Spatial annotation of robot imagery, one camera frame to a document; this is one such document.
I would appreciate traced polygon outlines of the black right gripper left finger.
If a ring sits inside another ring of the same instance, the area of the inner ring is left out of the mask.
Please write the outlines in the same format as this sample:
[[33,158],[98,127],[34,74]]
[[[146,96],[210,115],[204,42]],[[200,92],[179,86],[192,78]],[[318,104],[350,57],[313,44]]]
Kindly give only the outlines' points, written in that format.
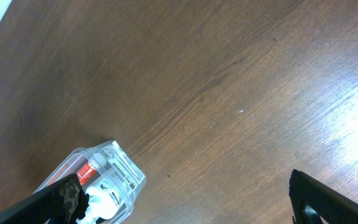
[[0,224],[71,224],[85,217],[90,196],[70,174],[0,212]]

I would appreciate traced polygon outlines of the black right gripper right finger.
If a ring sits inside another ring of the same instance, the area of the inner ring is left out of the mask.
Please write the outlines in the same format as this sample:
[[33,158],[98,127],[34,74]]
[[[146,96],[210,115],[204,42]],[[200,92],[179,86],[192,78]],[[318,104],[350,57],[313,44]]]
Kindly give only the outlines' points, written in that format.
[[289,181],[293,223],[358,223],[358,204],[294,169]]

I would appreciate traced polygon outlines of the orange effervescent tablet tube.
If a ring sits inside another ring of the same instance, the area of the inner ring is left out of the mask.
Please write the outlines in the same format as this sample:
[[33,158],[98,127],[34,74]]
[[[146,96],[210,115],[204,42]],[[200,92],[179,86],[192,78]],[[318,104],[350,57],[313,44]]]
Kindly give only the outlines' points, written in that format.
[[95,173],[97,173],[97,169],[88,161],[76,172],[76,175],[80,184],[85,185]]

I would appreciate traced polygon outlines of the white spray bottle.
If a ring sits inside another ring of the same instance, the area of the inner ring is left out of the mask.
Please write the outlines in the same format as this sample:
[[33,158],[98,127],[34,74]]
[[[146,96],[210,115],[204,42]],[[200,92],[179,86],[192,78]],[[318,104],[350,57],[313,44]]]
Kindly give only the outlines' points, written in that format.
[[121,206],[121,198],[117,190],[105,180],[94,181],[87,189],[89,195],[85,217],[76,222],[94,224],[99,218],[108,220],[115,216]]

